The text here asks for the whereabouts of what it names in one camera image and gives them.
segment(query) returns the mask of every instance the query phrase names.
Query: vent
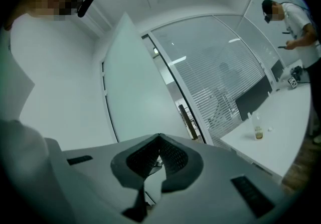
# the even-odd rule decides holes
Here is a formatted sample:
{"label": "vent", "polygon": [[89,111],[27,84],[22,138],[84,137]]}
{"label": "vent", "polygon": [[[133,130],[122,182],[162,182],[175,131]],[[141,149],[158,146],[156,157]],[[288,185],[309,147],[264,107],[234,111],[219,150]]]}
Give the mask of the vent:
{"label": "vent", "polygon": [[274,208],[274,205],[247,177],[237,177],[231,179],[231,181],[257,218],[265,215]]}
{"label": "vent", "polygon": [[85,155],[77,158],[67,159],[67,162],[69,163],[69,165],[74,165],[74,164],[86,162],[89,160],[92,160],[92,157],[89,155]]}

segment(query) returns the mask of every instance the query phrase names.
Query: white table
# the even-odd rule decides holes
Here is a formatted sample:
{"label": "white table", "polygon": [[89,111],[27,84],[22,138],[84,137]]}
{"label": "white table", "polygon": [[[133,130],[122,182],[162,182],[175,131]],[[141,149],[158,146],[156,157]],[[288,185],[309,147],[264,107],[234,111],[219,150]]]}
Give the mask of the white table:
{"label": "white table", "polygon": [[309,84],[290,89],[281,83],[257,110],[262,116],[263,139],[255,140],[251,120],[221,140],[253,163],[269,172],[280,183],[301,147],[309,120]]}

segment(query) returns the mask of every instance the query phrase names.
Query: white door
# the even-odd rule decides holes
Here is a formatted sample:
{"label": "white door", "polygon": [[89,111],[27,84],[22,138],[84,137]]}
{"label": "white door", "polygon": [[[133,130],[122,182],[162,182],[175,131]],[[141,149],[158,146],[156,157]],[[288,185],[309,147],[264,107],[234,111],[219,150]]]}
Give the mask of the white door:
{"label": "white door", "polygon": [[109,111],[120,142],[155,133],[190,138],[161,74],[126,13],[114,31],[104,72]]}

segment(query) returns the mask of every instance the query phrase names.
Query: glass partition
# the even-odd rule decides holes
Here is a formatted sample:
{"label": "glass partition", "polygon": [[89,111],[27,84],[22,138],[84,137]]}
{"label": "glass partition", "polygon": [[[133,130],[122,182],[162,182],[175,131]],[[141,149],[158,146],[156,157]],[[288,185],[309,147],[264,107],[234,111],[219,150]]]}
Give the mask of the glass partition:
{"label": "glass partition", "polygon": [[212,16],[175,22],[152,32],[201,112],[215,146],[242,123],[235,99],[264,71],[247,46]]}
{"label": "glass partition", "polygon": [[271,43],[248,19],[242,16],[215,16],[230,27],[250,48],[270,82],[274,81],[271,71],[279,56]]}

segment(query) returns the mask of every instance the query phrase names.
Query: black cap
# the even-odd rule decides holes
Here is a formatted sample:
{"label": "black cap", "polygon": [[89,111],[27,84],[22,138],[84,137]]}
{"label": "black cap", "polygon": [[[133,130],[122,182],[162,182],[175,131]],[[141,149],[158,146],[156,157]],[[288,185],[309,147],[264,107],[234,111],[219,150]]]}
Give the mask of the black cap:
{"label": "black cap", "polygon": [[267,15],[272,14],[272,4],[273,4],[272,0],[264,0],[262,2],[262,9],[263,9],[263,12],[265,12],[265,14]]}

